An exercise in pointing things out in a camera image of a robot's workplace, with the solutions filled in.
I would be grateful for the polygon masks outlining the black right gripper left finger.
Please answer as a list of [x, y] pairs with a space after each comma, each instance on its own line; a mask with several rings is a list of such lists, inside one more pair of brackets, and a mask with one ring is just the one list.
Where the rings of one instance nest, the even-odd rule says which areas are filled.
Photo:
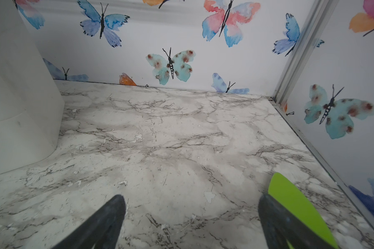
[[126, 202], [115, 195], [55, 249], [114, 249], [126, 215]]

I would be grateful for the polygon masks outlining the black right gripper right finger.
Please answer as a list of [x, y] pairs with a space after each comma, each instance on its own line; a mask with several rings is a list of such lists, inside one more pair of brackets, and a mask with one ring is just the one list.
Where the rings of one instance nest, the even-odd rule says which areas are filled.
[[269, 249], [331, 249], [332, 246], [269, 194], [259, 200], [260, 223]]

